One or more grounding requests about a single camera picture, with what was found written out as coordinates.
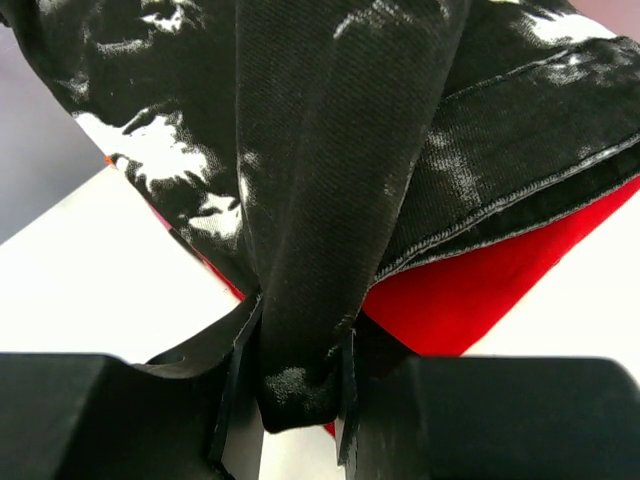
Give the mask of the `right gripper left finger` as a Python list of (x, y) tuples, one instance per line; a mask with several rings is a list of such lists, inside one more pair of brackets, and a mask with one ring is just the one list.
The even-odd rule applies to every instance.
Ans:
[(97, 354), (1, 357), (5, 479), (255, 479), (259, 295), (144, 364)]

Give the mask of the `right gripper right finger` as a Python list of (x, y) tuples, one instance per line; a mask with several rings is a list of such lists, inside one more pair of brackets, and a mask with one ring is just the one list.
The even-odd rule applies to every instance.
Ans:
[(635, 479), (639, 387), (603, 358), (423, 357), (369, 327), (343, 344), (350, 479)]

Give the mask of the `black white tie-dye trousers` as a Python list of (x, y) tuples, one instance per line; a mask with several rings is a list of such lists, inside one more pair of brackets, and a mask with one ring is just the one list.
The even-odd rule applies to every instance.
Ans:
[(375, 284), (639, 173), (639, 46), (566, 1), (5, 1), (1, 20), (144, 198), (261, 289), (271, 432), (336, 417)]

